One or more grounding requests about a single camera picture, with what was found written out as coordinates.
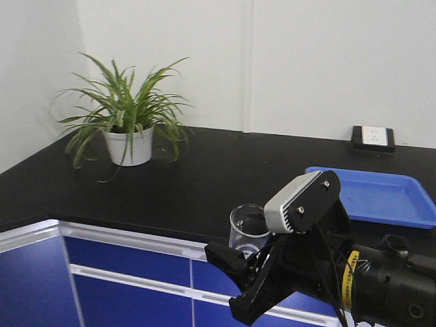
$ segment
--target robotic arm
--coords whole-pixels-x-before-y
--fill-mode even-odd
[[[410,255],[407,240],[387,235],[378,246],[354,242],[332,171],[295,178],[264,207],[270,236],[247,259],[218,243],[207,260],[241,291],[231,298],[235,319],[250,326],[294,292],[330,303],[342,326],[344,310],[356,323],[388,327],[436,326],[436,260]]]

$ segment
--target spider plant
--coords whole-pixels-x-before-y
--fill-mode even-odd
[[[69,92],[87,97],[90,106],[76,106],[84,110],[81,116],[71,116],[59,121],[66,124],[66,130],[76,129],[76,134],[69,141],[65,152],[74,154],[73,166],[80,167],[87,145],[101,131],[127,134],[123,161],[128,147],[133,153],[134,133],[154,127],[154,130],[168,139],[174,149],[174,161],[178,159],[178,142],[186,139],[184,125],[177,119],[176,113],[180,106],[187,106],[185,99],[177,94],[165,94],[156,88],[164,78],[174,76],[174,66],[186,58],[173,62],[169,66],[151,71],[140,85],[136,94],[132,87],[135,80],[134,66],[120,70],[111,60],[111,67],[106,67],[89,54],[80,53],[98,66],[103,79],[84,77],[73,73],[84,80],[87,87],[62,90],[58,95]]]

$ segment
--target potted plant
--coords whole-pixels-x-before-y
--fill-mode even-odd
[[[70,88],[58,95],[75,92],[80,97],[88,97],[91,107],[77,106],[84,110],[82,116],[71,116],[59,121],[67,124],[67,129],[76,129],[65,152],[73,153],[73,166],[80,167],[87,145],[103,132],[116,165],[136,166],[151,158],[153,132],[171,141],[174,160],[179,156],[178,142],[186,138],[184,125],[177,119],[180,106],[186,106],[185,99],[177,94],[164,94],[156,85],[159,81],[173,76],[173,68],[186,58],[173,62],[148,74],[136,94],[132,94],[135,78],[133,67],[120,70],[115,62],[107,68],[96,58],[81,53],[100,69],[103,79],[93,79],[73,73],[87,83],[87,87]]]

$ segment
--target blue cabinet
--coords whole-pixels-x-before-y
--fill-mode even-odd
[[[201,261],[204,245],[86,226],[63,231],[0,253],[1,327],[244,326],[228,306],[240,292]],[[302,294],[280,306],[253,326],[334,324],[329,305]]]
[[[75,276],[86,327],[192,326],[191,299]]]
[[[0,253],[0,326],[80,327],[61,236]]]

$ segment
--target black countertop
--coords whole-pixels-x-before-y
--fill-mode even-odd
[[[53,218],[226,243],[232,208],[264,205],[310,166],[406,174],[436,198],[436,149],[398,146],[394,154],[369,153],[353,150],[347,141],[192,130],[177,162],[169,144],[155,142],[150,162],[121,169],[110,183],[96,183],[116,169],[102,138],[91,145],[99,160],[79,171],[63,154],[69,136],[60,139],[0,175],[0,232]],[[435,229],[352,225],[363,245],[398,234],[411,241],[413,252],[436,257]]]

